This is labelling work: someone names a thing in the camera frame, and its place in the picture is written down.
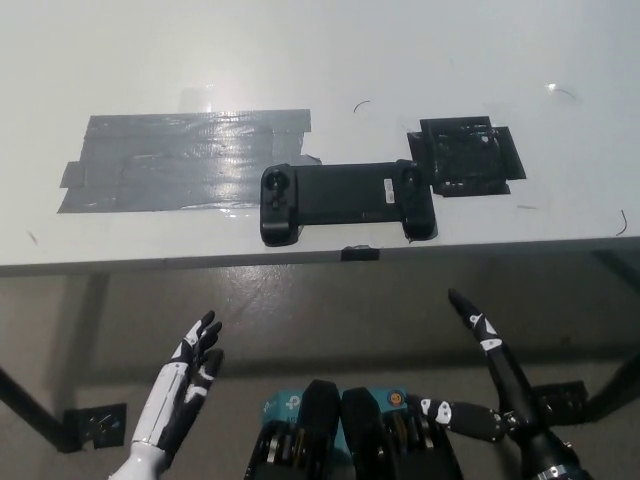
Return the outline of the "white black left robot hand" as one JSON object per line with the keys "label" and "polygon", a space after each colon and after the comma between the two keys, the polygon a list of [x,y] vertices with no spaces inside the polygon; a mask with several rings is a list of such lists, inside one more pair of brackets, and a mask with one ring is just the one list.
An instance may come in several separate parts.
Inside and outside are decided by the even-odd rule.
{"label": "white black left robot hand", "polygon": [[156,377],[134,431],[134,443],[175,455],[224,361],[224,351],[215,346],[221,329],[215,312],[209,311],[180,340]]}

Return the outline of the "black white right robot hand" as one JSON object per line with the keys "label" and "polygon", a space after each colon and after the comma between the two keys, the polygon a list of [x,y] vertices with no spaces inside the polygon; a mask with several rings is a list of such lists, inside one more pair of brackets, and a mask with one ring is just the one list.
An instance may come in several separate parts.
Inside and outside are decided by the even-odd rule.
{"label": "black white right robot hand", "polygon": [[488,317],[455,289],[448,298],[465,327],[480,345],[499,399],[497,410],[459,401],[409,394],[406,403],[446,429],[486,442],[509,437],[524,444],[547,430],[533,389],[507,343]]}

